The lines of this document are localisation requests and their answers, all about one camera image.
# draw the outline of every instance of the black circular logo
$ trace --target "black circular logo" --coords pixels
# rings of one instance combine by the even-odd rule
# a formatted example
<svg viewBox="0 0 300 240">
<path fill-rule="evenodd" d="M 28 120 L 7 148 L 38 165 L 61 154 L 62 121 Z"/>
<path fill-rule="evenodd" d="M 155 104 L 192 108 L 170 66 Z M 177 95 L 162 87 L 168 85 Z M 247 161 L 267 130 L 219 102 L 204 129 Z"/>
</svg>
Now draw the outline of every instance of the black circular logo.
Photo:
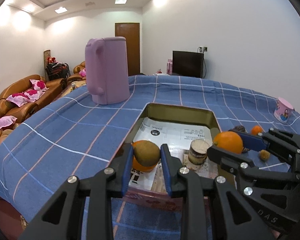
<svg viewBox="0 0 300 240">
<path fill-rule="evenodd" d="M 157 136 L 157 135 L 160 134 L 160 132 L 158 130 L 152 130 L 151 134 L 154 135 L 154 136 Z"/>
</svg>

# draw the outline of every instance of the pink cup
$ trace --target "pink cup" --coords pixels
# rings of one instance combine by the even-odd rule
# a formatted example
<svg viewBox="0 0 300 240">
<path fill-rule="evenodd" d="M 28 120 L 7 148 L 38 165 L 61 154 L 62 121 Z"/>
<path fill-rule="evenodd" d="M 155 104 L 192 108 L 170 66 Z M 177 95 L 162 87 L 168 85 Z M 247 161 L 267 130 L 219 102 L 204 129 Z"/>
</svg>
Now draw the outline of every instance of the pink cup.
<svg viewBox="0 0 300 240">
<path fill-rule="evenodd" d="M 278 98 L 277 106 L 274 111 L 274 117 L 280 122 L 286 123 L 292 110 L 293 106 L 287 100 Z"/>
</svg>

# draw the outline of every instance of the pink floral pillow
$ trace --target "pink floral pillow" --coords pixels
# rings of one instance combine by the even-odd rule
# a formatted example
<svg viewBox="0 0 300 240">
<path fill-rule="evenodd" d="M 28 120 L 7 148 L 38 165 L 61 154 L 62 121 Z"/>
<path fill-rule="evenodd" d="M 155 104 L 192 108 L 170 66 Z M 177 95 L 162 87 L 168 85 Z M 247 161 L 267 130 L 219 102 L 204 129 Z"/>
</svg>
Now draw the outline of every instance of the pink floral pillow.
<svg viewBox="0 0 300 240">
<path fill-rule="evenodd" d="M 34 89 L 30 89 L 30 90 L 27 90 L 24 95 L 29 97 L 31 100 L 38 100 L 40 97 L 42 97 L 44 94 L 43 91 L 40 91 L 40 90 L 34 90 Z"/>
<path fill-rule="evenodd" d="M 35 100 L 31 100 L 24 93 L 16 93 L 16 94 L 12 94 L 11 96 L 8 96 L 7 101 L 15 103 L 18 107 L 21 107 L 24 104 L 28 102 L 34 102 Z"/>
<path fill-rule="evenodd" d="M 84 68 L 79 72 L 80 76 L 85 77 L 86 76 L 86 69 Z"/>
<path fill-rule="evenodd" d="M 39 91 L 47 90 L 46 84 L 42 80 L 30 79 L 30 82 L 32 83 L 32 87 L 34 90 L 39 90 Z"/>
<path fill-rule="evenodd" d="M 7 126 L 14 124 L 16 122 L 16 120 L 17 120 L 17 118 L 12 115 L 1 117 L 0 118 L 0 129 L 2 127 L 7 127 Z"/>
</svg>

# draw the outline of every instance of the blue tablecloth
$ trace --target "blue tablecloth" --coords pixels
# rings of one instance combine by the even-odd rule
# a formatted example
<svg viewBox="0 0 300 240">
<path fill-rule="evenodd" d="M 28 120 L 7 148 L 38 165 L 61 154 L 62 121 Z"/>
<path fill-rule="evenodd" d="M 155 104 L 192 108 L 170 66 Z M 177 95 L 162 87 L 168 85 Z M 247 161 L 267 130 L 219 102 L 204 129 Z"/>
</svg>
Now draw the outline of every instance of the blue tablecloth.
<svg viewBox="0 0 300 240">
<path fill-rule="evenodd" d="M 128 100 L 96 105 L 86 86 L 43 108 L 0 145 L 0 196 L 30 221 L 72 174 L 93 176 L 105 168 L 149 102 L 212 110 L 222 130 L 260 125 L 300 134 L 300 114 L 286 124 L 275 119 L 275 98 L 228 84 L 179 76 L 129 77 Z M 274 156 L 256 165 L 287 171 Z M 180 215 L 113 200 L 115 239 L 179 239 Z"/>
</svg>

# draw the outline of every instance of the television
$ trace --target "television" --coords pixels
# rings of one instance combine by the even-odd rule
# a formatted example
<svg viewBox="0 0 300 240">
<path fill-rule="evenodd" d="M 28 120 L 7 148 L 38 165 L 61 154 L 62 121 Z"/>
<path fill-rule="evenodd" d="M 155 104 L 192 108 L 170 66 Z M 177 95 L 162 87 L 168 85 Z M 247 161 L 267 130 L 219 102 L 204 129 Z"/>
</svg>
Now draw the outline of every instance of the television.
<svg viewBox="0 0 300 240">
<path fill-rule="evenodd" d="M 173 51 L 172 75 L 203 78 L 203 53 Z"/>
</svg>

